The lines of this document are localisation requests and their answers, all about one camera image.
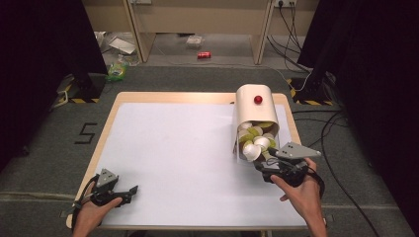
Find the gray carpet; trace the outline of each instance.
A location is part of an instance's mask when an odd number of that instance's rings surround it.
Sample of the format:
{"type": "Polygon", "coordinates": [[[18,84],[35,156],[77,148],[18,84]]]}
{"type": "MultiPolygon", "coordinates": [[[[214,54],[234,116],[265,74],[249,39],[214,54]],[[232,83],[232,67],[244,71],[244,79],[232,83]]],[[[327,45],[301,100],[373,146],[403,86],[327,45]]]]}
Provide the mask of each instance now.
{"type": "MultiPolygon", "coordinates": [[[[302,77],[284,71],[285,77],[302,77]]],[[[113,101],[122,91],[235,92],[244,84],[265,84],[273,93],[288,96],[303,145],[320,138],[325,121],[334,115],[323,110],[339,106],[303,106],[292,102],[287,83],[271,69],[209,67],[146,67],[128,69],[121,82],[108,83],[99,103],[67,104],[52,111],[29,144],[30,154],[15,157],[0,175],[0,236],[69,236],[60,213],[71,206],[113,101]],[[95,133],[90,144],[80,136],[95,133]]],[[[339,115],[324,138],[325,153],[336,177],[364,210],[380,236],[414,236],[380,176],[369,166],[345,114],[339,115]]],[[[321,150],[320,142],[314,149],[321,150]]],[[[367,221],[356,210],[332,177],[324,158],[316,160],[326,183],[323,209],[330,236],[373,236],[367,221]]],[[[125,236],[124,231],[96,230],[92,236],[125,236]]],[[[275,236],[307,236],[306,230],[275,232],[275,236]]]]}

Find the red can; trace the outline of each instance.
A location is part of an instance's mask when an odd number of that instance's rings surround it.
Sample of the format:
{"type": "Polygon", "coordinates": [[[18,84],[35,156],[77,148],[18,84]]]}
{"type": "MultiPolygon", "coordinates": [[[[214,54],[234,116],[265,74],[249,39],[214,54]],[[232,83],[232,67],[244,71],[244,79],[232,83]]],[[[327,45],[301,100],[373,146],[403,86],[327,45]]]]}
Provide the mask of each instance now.
{"type": "Polygon", "coordinates": [[[198,59],[202,59],[202,58],[210,58],[210,51],[199,52],[198,59]]]}

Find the person's left hand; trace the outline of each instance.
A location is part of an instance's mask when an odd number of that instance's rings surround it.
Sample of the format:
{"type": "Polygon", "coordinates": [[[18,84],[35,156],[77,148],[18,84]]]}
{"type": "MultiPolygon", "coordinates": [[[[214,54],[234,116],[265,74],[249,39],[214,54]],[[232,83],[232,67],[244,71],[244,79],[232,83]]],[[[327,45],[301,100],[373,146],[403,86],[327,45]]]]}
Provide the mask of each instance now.
{"type": "MultiPolygon", "coordinates": [[[[89,189],[86,192],[86,195],[92,192],[92,188],[94,186],[95,182],[93,182],[90,185],[89,189]]],[[[89,200],[85,202],[77,215],[77,221],[74,226],[73,237],[86,237],[99,225],[99,223],[101,223],[105,215],[111,209],[119,205],[121,201],[123,201],[123,199],[121,197],[117,197],[111,200],[109,203],[102,206],[97,206],[89,200]]]]}

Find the red ball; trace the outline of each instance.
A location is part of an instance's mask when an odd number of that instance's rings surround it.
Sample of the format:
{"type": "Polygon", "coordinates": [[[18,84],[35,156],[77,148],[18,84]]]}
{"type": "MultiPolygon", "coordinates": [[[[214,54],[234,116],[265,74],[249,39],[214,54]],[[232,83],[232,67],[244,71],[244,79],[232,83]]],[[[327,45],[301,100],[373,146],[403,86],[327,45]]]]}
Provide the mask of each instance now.
{"type": "Polygon", "coordinates": [[[262,104],[263,98],[261,96],[255,96],[255,99],[253,100],[256,105],[262,104]]]}

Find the human arm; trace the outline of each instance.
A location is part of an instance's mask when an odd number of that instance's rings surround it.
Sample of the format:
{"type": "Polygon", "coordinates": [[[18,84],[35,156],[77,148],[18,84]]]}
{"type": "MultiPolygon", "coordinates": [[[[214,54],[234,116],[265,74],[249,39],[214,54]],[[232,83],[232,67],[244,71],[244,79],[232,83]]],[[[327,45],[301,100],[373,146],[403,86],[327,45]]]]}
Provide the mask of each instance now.
{"type": "MultiPolygon", "coordinates": [[[[91,193],[92,187],[94,187],[93,183],[89,190],[86,192],[87,194],[91,193]]],[[[123,199],[121,197],[117,197],[111,200],[109,203],[97,206],[91,201],[86,201],[82,205],[80,212],[77,215],[77,221],[74,226],[73,237],[86,237],[92,232],[102,221],[105,215],[114,207],[118,206],[123,199]]]]}
{"type": "MultiPolygon", "coordinates": [[[[311,159],[305,158],[305,161],[308,167],[316,171],[316,164],[311,159]]],[[[321,212],[320,187],[317,181],[307,175],[300,186],[293,188],[278,176],[271,176],[271,180],[285,193],[280,200],[289,199],[298,214],[305,220],[311,236],[327,236],[321,212]]]]}

